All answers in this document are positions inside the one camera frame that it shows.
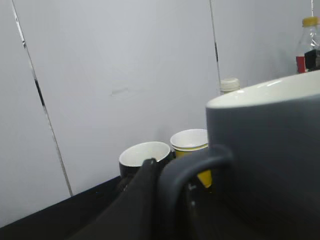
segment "black mug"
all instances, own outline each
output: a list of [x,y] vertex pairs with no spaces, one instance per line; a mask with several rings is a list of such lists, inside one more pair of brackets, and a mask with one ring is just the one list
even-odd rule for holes
[[184,184],[210,168],[217,194],[253,223],[320,224],[320,71],[217,97],[206,119],[208,150],[175,159],[158,181],[168,235]]
[[144,142],[126,149],[119,157],[121,185],[127,185],[147,159],[156,159],[159,175],[173,159],[173,153],[168,144],[160,141]]

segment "panel seam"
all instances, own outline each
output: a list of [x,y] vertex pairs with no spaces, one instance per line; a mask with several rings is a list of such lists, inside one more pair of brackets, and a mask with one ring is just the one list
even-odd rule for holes
[[29,61],[29,65],[30,65],[30,68],[31,68],[31,73],[32,73],[32,76],[33,76],[33,79],[34,79],[34,83],[35,83],[36,89],[37,89],[38,94],[39,94],[39,98],[40,98],[40,101],[41,101],[41,104],[42,104],[42,107],[43,107],[43,110],[44,110],[44,114],[46,116],[46,119],[47,119],[47,122],[48,122],[48,125],[49,125],[49,129],[50,129],[50,131],[52,133],[52,138],[53,138],[53,141],[54,141],[54,144],[55,144],[55,148],[56,148],[56,152],[57,152],[57,155],[58,155],[58,158],[59,158],[59,163],[60,163],[60,166],[61,166],[61,169],[62,169],[62,172],[63,172],[63,176],[64,176],[64,179],[65,179],[69,194],[72,197],[74,194],[72,192],[71,184],[70,184],[70,181],[69,181],[69,178],[68,178],[68,175],[67,175],[66,167],[65,167],[65,164],[64,164],[64,161],[63,161],[63,158],[62,158],[62,154],[61,154],[59,145],[58,145],[56,134],[55,134],[55,131],[54,131],[53,127],[52,127],[52,123],[51,123],[51,120],[50,120],[50,117],[49,117],[49,114],[48,114],[48,110],[47,110],[47,107],[46,107],[46,104],[45,104],[45,101],[44,101],[44,98],[43,98],[43,95],[42,95],[42,92],[41,92],[41,89],[40,89],[40,85],[39,85],[38,78],[37,78],[37,75],[36,75],[36,72],[35,72],[35,68],[34,68],[33,62],[31,60],[30,53],[29,53],[29,50],[28,50],[28,47],[27,47],[27,43],[26,43],[26,40],[24,38],[22,29],[21,29],[21,26],[20,26],[20,23],[19,23],[19,19],[18,19],[18,15],[17,15],[17,12],[16,12],[16,7],[15,7],[15,4],[14,4],[14,1],[11,0],[11,3],[12,3],[12,11],[13,11],[13,14],[14,14],[14,17],[15,17],[15,22],[16,22],[16,25],[17,25],[21,40],[22,40],[23,47],[24,47],[24,49],[26,51],[26,54],[27,54],[27,57],[28,57],[28,61]]

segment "gray mug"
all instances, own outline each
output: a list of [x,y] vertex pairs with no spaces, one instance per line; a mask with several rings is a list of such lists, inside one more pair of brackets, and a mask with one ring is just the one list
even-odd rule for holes
[[320,224],[320,71],[217,97],[206,119],[208,149],[172,161],[158,181],[168,235],[183,186],[205,169],[253,224]]

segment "mug handle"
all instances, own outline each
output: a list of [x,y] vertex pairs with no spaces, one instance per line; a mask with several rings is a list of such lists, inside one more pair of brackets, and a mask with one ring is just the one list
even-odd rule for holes
[[232,151],[224,145],[213,145],[171,161],[158,180],[158,199],[167,235],[175,231],[175,209],[178,197],[190,178],[211,168],[230,167]]

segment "paper cup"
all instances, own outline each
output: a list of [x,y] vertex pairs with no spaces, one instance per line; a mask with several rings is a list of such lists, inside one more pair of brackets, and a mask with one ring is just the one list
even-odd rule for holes
[[[208,133],[205,129],[189,129],[176,133],[170,139],[177,158],[208,147]],[[206,170],[197,175],[201,183],[209,188],[212,185],[211,171]]]

